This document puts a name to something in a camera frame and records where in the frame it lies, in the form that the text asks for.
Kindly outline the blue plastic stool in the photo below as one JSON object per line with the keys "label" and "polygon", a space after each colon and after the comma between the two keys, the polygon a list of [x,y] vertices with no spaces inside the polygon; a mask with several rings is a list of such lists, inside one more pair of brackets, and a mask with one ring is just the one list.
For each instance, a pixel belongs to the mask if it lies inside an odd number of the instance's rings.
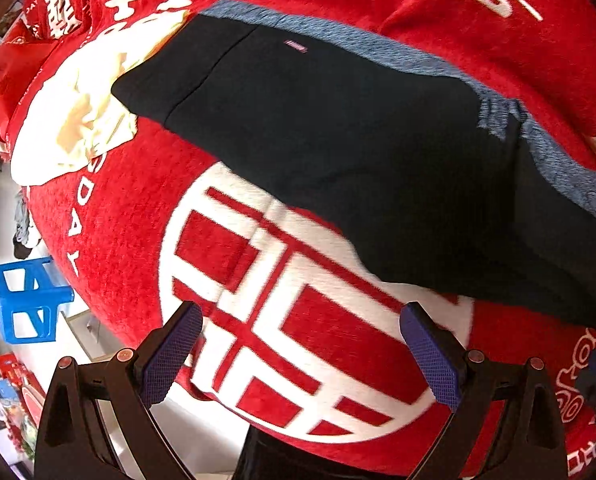
{"label": "blue plastic stool", "polygon": [[0,335],[8,344],[54,341],[59,310],[73,301],[52,257],[0,264]]}

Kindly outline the red wedding blanket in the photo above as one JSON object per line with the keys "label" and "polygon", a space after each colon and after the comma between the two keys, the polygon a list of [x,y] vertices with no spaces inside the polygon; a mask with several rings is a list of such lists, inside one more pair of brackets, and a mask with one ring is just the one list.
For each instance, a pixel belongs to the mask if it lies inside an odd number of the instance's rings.
{"label": "red wedding blanket", "polygon": [[[565,479],[596,479],[596,327],[385,282],[334,224],[114,97],[219,1],[21,0],[0,45],[0,154],[67,282],[130,346],[185,301],[200,307],[175,382],[189,408],[248,423],[233,479],[414,479],[451,411],[402,338],[412,301],[491,361],[541,359]],[[596,0],[237,1],[438,56],[596,171]]]}

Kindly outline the black pants with grey lining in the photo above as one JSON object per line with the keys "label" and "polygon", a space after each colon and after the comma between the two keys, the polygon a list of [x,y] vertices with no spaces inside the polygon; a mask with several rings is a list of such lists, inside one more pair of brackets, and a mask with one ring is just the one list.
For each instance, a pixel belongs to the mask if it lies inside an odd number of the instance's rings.
{"label": "black pants with grey lining", "polygon": [[221,0],[112,94],[334,224],[385,282],[596,327],[596,171],[438,56]]}

